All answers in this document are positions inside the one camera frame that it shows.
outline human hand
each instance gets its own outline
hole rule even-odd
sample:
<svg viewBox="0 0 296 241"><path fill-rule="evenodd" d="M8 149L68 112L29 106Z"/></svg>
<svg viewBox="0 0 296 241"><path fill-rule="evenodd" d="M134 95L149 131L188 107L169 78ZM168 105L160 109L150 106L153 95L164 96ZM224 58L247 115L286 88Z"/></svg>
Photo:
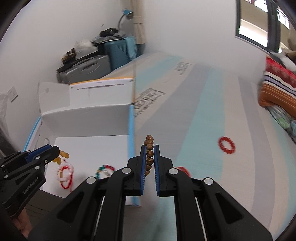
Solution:
<svg viewBox="0 0 296 241"><path fill-rule="evenodd" d="M26 209L24 208L20 215L12 220L17 229L28 238L30 231L32 230L32 225L27 215Z"/></svg>

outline window frame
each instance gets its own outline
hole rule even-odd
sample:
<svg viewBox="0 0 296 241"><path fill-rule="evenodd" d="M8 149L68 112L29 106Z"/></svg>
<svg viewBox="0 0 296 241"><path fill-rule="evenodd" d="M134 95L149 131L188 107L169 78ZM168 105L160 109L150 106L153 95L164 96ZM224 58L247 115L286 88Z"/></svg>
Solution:
<svg viewBox="0 0 296 241"><path fill-rule="evenodd" d="M239 33L241 23L241 0L237 0L237 22L235 35L243 40L246 40L253 45L263 49L266 52L278 52L281 40L281 22L277 17L278 5L272 0L266 0L267 5L267 16L268 16L268 34L267 34L267 47L259 44L258 42L250 39Z"/></svg>

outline blue lamp shade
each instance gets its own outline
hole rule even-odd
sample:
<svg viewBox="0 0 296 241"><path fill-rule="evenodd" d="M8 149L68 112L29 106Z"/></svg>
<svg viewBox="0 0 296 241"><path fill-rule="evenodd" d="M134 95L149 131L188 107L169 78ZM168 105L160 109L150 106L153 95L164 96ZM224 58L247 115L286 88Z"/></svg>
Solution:
<svg viewBox="0 0 296 241"><path fill-rule="evenodd" d="M133 11L130 11L128 9L124 9L123 15L126 16L126 19L132 19L133 18Z"/></svg>

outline bed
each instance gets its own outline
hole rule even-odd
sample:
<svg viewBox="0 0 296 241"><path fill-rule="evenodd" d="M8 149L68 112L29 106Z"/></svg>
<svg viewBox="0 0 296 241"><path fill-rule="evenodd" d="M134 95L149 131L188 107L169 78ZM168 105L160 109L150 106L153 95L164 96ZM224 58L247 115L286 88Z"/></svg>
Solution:
<svg viewBox="0 0 296 241"><path fill-rule="evenodd" d="M296 146L259 106L257 85L164 53L143 55L107 77L134 75L135 154L151 134L174 166L212 177L278 238L296 213ZM235 143L234 154L219 148L222 136ZM126 208L124 240L177 239L173 198L156 196L153 173L142 207Z"/></svg>

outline gray suitcase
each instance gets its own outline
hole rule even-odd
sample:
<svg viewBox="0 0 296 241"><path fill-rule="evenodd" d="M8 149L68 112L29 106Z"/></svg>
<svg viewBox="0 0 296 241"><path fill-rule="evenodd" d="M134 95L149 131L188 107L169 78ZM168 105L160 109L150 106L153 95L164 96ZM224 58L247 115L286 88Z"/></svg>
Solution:
<svg viewBox="0 0 296 241"><path fill-rule="evenodd" d="M73 84L100 79L110 72L109 56L98 55L85 59L61 73L57 73L57 79L60 83Z"/></svg>

